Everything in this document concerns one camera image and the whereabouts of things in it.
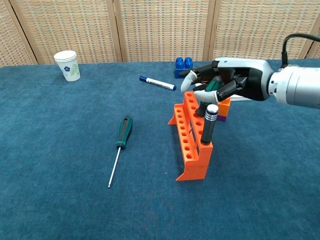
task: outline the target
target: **orange test tube rack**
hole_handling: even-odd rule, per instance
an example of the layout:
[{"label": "orange test tube rack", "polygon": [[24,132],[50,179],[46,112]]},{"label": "orange test tube rack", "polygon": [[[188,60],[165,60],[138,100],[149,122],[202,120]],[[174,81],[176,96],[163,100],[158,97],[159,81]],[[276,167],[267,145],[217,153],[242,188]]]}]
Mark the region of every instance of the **orange test tube rack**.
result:
[{"label": "orange test tube rack", "polygon": [[[218,103],[218,106],[225,109],[225,115],[228,114],[230,102]],[[207,174],[214,145],[212,142],[209,145],[201,143],[205,121],[196,115],[198,107],[194,93],[185,92],[183,103],[174,105],[173,117],[168,123],[176,125],[184,162],[184,172],[177,181],[203,180]]]}]

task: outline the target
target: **blue toy block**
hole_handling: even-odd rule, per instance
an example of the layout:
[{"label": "blue toy block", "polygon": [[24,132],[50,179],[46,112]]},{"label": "blue toy block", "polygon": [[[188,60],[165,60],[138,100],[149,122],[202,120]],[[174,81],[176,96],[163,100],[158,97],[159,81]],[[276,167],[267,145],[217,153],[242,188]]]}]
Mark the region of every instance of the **blue toy block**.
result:
[{"label": "blue toy block", "polygon": [[175,71],[174,76],[176,79],[184,79],[184,76],[179,76],[179,73],[190,70],[193,68],[193,61],[191,57],[186,57],[183,59],[182,57],[178,57],[175,60]]}]

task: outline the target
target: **marker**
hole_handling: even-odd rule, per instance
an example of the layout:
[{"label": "marker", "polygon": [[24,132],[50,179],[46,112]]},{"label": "marker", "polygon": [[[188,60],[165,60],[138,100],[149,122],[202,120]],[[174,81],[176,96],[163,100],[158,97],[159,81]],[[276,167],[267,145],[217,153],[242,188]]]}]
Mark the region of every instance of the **marker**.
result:
[{"label": "marker", "polygon": [[148,78],[148,77],[145,77],[145,76],[140,76],[139,79],[140,79],[140,81],[143,81],[143,82],[146,82],[146,83],[149,83],[149,84],[154,84],[154,85],[166,88],[166,89],[171,89],[173,91],[175,91],[176,88],[177,88],[176,85],[172,85],[172,84],[169,84],[169,83],[166,83],[166,82],[163,82],[163,81],[154,80],[152,78]]}]

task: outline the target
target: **screwdriver shaft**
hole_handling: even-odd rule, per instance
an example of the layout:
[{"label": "screwdriver shaft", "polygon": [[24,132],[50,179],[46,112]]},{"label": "screwdriver shaft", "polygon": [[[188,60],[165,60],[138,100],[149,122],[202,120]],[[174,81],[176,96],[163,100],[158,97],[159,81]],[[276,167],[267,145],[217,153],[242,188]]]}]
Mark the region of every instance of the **screwdriver shaft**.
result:
[{"label": "screwdriver shaft", "polygon": [[121,150],[121,147],[118,148],[118,153],[117,153],[116,158],[115,158],[115,161],[114,161],[114,165],[113,165],[111,177],[110,177],[110,180],[109,180],[108,188],[110,188],[111,182],[112,182],[112,178],[114,177],[114,173],[115,173],[116,165],[117,165],[117,162],[118,162],[120,150]]}]

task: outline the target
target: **blue marker cap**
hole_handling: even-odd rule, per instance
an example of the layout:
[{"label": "blue marker cap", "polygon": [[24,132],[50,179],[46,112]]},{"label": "blue marker cap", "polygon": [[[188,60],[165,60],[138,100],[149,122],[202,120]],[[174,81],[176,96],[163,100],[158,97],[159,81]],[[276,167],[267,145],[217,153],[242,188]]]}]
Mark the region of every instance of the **blue marker cap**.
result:
[{"label": "blue marker cap", "polygon": [[140,81],[147,82],[147,78],[145,76],[140,76],[139,79]]}]

